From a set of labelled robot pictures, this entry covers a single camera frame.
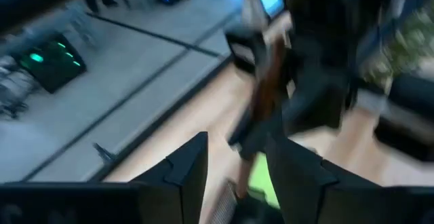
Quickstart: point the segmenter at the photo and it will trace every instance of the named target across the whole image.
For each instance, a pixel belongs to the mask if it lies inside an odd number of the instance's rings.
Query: green surface
[[[265,192],[267,202],[276,208],[279,208],[276,193],[271,183],[267,159],[263,153],[256,156],[256,163],[250,177],[249,186],[254,189],[261,189]]]

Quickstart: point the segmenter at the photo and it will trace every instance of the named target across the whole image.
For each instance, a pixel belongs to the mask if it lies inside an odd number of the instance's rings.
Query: wooden floor
[[[106,181],[128,181],[148,170],[200,131],[208,131],[209,169],[201,223],[226,178],[235,179],[238,154],[226,143],[252,92],[251,77],[229,66],[143,142]],[[381,185],[434,185],[434,168],[379,147],[372,137],[376,116],[360,108],[346,115],[340,132],[318,129],[292,139],[324,158]]]

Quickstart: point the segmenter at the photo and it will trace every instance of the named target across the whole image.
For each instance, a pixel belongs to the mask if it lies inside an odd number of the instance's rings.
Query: green led light
[[[30,58],[36,62],[43,62],[43,58],[38,54],[31,54]]]

